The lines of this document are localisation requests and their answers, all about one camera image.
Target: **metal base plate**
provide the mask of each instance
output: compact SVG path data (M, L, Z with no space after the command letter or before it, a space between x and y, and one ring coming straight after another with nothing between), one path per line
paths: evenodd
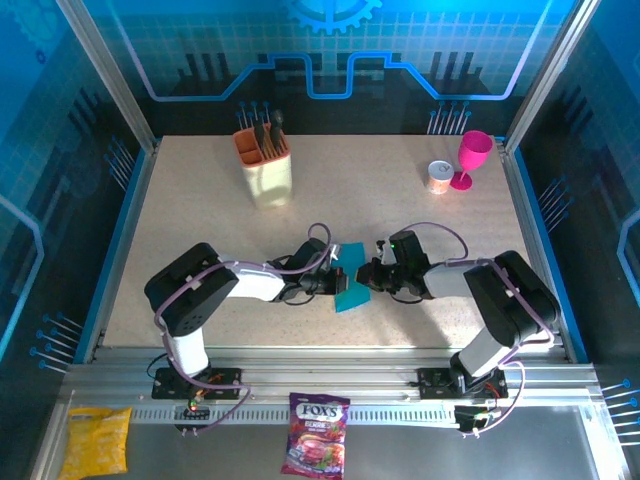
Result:
M211 368L206 378L198 378L200 381L213 381L221 385L231 385L242 381L242 370L239 368ZM151 398L154 400L190 400L194 395L194 387L173 368L159 368L156 371L155 382ZM240 389L233 390L209 390L205 395L205 400L238 400Z
M443 400L443 399L459 399L473 398L478 400L495 399L496 395L490 390L490 387L478 387L471 389L464 395L451 388L453 379L448 368L419 368L418 373L418 389L420 390L421 400ZM507 390L507 382L504 372L496 369L491 378L482 385L491 384L500 395L500 398L507 398L509 392Z

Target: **speckled table surface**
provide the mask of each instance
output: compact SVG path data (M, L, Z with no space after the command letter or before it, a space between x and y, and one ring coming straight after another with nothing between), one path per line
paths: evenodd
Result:
M494 149L473 172L467 192L431 195L424 186L433 160L457 163L460 137L292 136L294 196L259 211L231 137L164 137L109 319L104 345L159 346L143 289L159 270L198 242L220 254L263 262L293 253L308 226L327 223L337 242L375 242L407 224L444 223L467 241L471 257L517 250L525 258L500 158ZM431 261L461 254L446 232L422 228ZM210 346L463 347L482 326L472 300L401 305L386 294L336 314L333 299L304 307L253 299L225 301L204 326Z

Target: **gear logo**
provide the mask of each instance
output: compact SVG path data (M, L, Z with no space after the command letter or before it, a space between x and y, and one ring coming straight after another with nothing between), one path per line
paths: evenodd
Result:
M0 14L9 13L27 39L43 49L58 30L54 0L0 0Z
M311 27L313 33L324 30L327 34L360 27L360 22L370 19L371 11L381 6L380 0L284 0L290 19L298 20L301 27Z

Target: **pen holder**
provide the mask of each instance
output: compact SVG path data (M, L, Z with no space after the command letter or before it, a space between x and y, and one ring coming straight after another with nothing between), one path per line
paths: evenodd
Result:
M265 123L264 128L268 139L271 125ZM286 204L291 198L292 178L291 152L284 133L280 138L280 152L266 140L263 153L253 127L234 133L233 143L256 207L263 210Z

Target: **yellow bag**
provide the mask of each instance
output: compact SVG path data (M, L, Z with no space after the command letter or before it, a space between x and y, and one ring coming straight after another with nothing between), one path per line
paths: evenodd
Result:
M69 411L69 443L58 480L127 473L126 444L131 408Z

